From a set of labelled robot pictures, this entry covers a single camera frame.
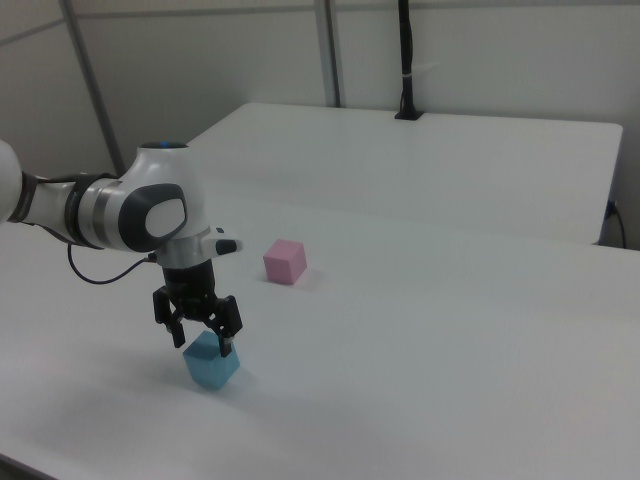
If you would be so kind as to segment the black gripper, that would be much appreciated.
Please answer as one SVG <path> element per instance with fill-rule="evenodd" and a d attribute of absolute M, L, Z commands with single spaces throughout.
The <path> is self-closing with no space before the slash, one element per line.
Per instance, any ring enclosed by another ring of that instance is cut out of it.
<path fill-rule="evenodd" d="M 170 333 L 175 348 L 185 343 L 182 318 L 208 320 L 206 325 L 217 335 L 220 355 L 233 351 L 233 339 L 243 328 L 237 300 L 233 295 L 217 298 L 211 260 L 189 268 L 162 268 L 165 287 L 153 295 L 154 319 Z"/>

